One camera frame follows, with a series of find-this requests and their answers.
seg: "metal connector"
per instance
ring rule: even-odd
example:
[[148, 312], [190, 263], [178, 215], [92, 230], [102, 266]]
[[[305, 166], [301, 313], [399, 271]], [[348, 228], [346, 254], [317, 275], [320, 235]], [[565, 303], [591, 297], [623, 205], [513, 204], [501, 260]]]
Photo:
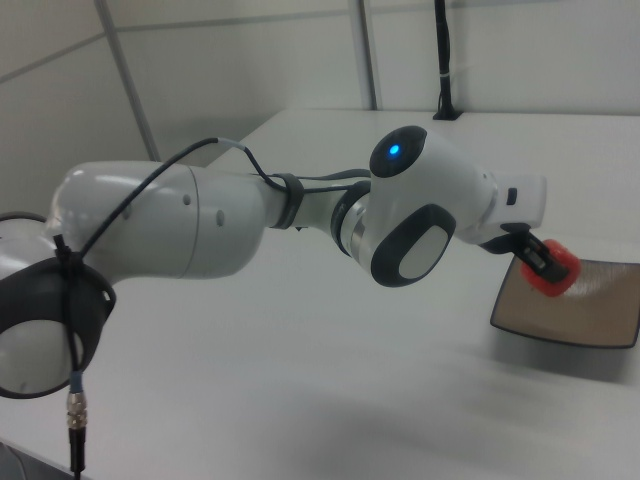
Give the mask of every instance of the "metal connector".
[[67, 396], [67, 426], [70, 430], [80, 430], [87, 426], [87, 397], [84, 392]]

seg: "white wall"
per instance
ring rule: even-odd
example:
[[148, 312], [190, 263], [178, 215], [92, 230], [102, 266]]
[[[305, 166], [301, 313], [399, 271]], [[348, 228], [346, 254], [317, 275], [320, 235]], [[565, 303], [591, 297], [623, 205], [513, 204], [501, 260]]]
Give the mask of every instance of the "white wall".
[[0, 2], [0, 212], [46, 215], [74, 165], [146, 158], [101, 34], [89, 2]]
[[[637, 0], [450, 0], [454, 104], [476, 112], [640, 113]], [[382, 107], [433, 110], [430, 0], [371, 0]]]
[[[160, 157], [203, 136], [244, 137], [285, 108], [368, 108], [357, 3], [107, 0]], [[365, 3], [380, 107], [434, 110], [431, 0]], [[636, 0], [447, 5], [459, 108], [640, 112]], [[58, 178], [81, 161], [147, 158], [101, 35], [92, 2], [0, 4], [5, 210], [45, 211]], [[206, 164], [221, 151], [189, 162]], [[27, 195], [27, 183], [38, 193]]]

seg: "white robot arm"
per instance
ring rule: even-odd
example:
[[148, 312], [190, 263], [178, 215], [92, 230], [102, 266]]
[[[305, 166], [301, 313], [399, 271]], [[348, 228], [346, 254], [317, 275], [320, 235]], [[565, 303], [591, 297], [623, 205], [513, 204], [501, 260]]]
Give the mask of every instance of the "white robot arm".
[[[57, 312], [64, 306], [60, 292], [71, 283], [60, 273], [56, 251], [60, 258], [62, 247], [53, 239], [64, 239], [70, 252], [81, 251], [156, 166], [83, 164], [56, 191], [46, 222], [0, 217], [0, 395], [32, 398], [65, 385], [71, 341]], [[389, 287], [427, 275], [453, 235], [493, 253], [513, 252], [549, 281], [566, 274], [529, 232], [542, 221], [543, 177], [483, 170], [443, 138], [415, 126], [384, 137], [369, 167], [323, 178], [272, 176], [269, 182], [169, 167], [82, 259], [84, 273], [75, 282], [86, 292], [76, 297], [89, 299], [97, 292], [96, 302], [105, 305], [87, 300], [69, 307], [78, 316], [98, 318], [93, 330], [89, 321], [74, 325], [79, 368], [93, 356], [113, 308], [112, 284], [138, 276], [231, 275], [251, 260], [267, 227], [318, 228]], [[46, 305], [49, 310], [42, 310]]]

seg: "table surface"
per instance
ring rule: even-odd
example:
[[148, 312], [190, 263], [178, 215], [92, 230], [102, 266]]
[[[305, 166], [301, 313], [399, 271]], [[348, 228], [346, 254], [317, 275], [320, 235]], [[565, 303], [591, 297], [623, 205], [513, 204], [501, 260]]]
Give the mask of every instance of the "table surface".
[[[245, 139], [266, 171], [367, 167], [390, 130], [438, 131], [491, 170], [547, 176], [539, 236], [640, 262], [640, 118], [285, 111]], [[230, 151], [213, 169], [250, 171]], [[319, 231], [265, 232], [212, 281], [136, 279], [85, 375], [87, 474], [134, 479], [636, 479], [638, 348], [492, 328], [510, 259], [453, 241], [402, 289]], [[0, 399], [0, 435], [67, 464], [65, 392]]]

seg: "red sponge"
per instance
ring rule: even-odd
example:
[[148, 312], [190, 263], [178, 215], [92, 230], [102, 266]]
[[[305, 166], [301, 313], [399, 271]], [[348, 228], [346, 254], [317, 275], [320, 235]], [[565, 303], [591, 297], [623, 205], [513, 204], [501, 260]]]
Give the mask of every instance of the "red sponge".
[[520, 273], [531, 286], [544, 293], [547, 297], [557, 297], [566, 292], [577, 280], [581, 270], [580, 259], [562, 246], [560, 242], [545, 240], [544, 244], [549, 248], [549, 252], [558, 263], [569, 269], [567, 276], [558, 283], [550, 283], [536, 275], [533, 270], [524, 263], [520, 267]]

